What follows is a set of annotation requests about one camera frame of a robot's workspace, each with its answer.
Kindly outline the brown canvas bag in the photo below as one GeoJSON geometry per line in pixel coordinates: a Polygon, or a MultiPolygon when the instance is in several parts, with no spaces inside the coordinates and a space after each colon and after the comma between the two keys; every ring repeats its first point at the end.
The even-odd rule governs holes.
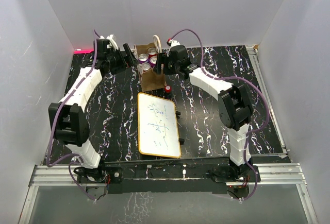
{"type": "MultiPolygon", "coordinates": [[[[134,53],[137,61],[138,61],[139,54],[148,54],[147,50],[152,47],[157,49],[157,54],[162,52],[161,41],[160,41],[160,38],[158,35],[153,35],[153,42],[151,42],[149,44],[134,46],[133,53],[134,53]]],[[[139,81],[141,84],[142,92],[163,89],[166,86],[165,75],[163,72],[162,72],[162,74],[156,74],[152,69],[143,72],[139,68],[140,64],[141,63],[138,61],[137,71],[138,71],[138,76],[139,76],[139,81]]]]}

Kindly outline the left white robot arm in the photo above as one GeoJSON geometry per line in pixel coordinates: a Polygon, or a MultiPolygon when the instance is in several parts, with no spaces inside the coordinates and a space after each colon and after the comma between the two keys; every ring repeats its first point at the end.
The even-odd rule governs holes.
{"type": "Polygon", "coordinates": [[[120,73],[134,65],[135,57],[128,44],[123,44],[123,48],[124,53],[120,51],[114,35],[96,36],[93,58],[82,64],[67,94],[58,103],[50,104],[51,136],[46,154],[48,167],[68,158],[63,156],[51,162],[53,141],[57,140],[71,151],[70,157],[75,157],[82,167],[89,169],[88,175],[93,181],[102,182],[106,178],[107,170],[99,165],[101,156],[89,140],[90,125],[85,117],[85,108],[105,75],[120,73]]]}

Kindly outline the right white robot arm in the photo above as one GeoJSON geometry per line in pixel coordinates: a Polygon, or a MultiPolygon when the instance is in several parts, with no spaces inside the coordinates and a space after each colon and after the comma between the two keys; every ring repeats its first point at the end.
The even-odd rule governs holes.
{"type": "Polygon", "coordinates": [[[179,74],[218,102],[220,120],[228,129],[230,176],[236,181],[247,177],[251,169],[248,131],[253,108],[246,88],[217,79],[203,66],[193,64],[181,44],[170,47],[167,53],[158,52],[153,71],[156,74],[179,74]]]}

